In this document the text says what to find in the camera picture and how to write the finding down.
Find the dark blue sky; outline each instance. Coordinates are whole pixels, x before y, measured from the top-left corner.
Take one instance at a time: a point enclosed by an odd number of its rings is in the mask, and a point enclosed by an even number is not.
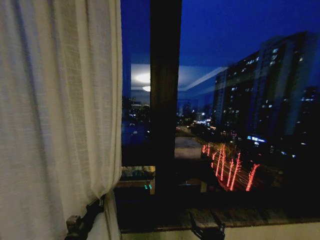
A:
[[[132,63],[148,63],[150,0],[121,4]],[[180,65],[226,66],[273,36],[302,31],[320,32],[320,0],[182,0]],[[320,66],[319,48],[315,66]],[[319,82],[319,69],[313,69],[311,78]]]

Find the high-rise building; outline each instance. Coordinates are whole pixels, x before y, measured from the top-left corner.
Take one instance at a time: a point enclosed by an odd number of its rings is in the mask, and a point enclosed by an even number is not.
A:
[[[303,142],[314,140],[317,131],[315,126],[319,124],[319,92],[317,86],[309,86],[303,92],[301,108],[296,122],[294,133]]]
[[[218,127],[228,132],[245,130],[258,60],[255,52],[215,78],[212,119]]]
[[[292,135],[316,44],[311,32],[276,36],[217,75],[213,123],[240,134]]]

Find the glass pane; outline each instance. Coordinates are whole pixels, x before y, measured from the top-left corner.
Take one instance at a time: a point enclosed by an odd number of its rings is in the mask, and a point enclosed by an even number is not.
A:
[[[122,164],[134,166],[150,149],[150,1],[121,0],[121,28]]]
[[[156,168],[150,159],[150,0],[121,0],[122,176],[121,199],[155,193]]]
[[[301,168],[318,159],[319,9],[183,1],[175,160],[192,171],[181,186],[196,178],[199,192],[264,191],[310,177]]]

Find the window sill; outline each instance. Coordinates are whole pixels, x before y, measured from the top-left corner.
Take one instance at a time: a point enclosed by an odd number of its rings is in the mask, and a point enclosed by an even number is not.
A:
[[[320,222],[319,208],[305,204],[291,206],[209,206],[198,204],[165,204],[151,197],[143,201],[117,201],[117,218],[120,232],[148,233],[162,231],[191,230],[190,213],[200,228],[215,228],[217,224],[211,215],[214,213],[226,228],[272,226]]]

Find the white curtain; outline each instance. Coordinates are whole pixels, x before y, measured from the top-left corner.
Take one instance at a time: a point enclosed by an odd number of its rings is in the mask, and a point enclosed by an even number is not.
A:
[[[0,240],[63,239],[107,194],[90,240],[120,239],[120,0],[0,1]]]

